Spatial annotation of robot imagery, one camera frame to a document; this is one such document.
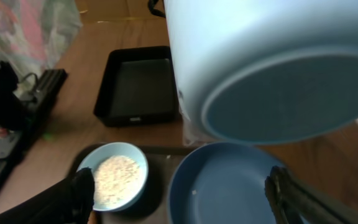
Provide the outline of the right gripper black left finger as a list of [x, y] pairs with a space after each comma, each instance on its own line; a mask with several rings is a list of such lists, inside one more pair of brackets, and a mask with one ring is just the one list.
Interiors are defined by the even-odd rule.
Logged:
[[93, 175], [90, 168], [83, 168], [1, 213], [0, 224], [87, 224], [93, 205]]

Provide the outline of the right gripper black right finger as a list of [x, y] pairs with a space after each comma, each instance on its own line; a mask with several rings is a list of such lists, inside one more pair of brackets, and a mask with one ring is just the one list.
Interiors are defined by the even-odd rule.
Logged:
[[265, 196], [279, 224], [358, 224], [358, 211], [313, 189], [284, 167], [272, 167]]

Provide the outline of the light blue cup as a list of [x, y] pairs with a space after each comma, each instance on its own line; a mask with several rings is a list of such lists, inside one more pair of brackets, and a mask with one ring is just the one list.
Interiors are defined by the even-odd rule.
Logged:
[[358, 119], [358, 0], [168, 0], [180, 109], [215, 139], [278, 144]]

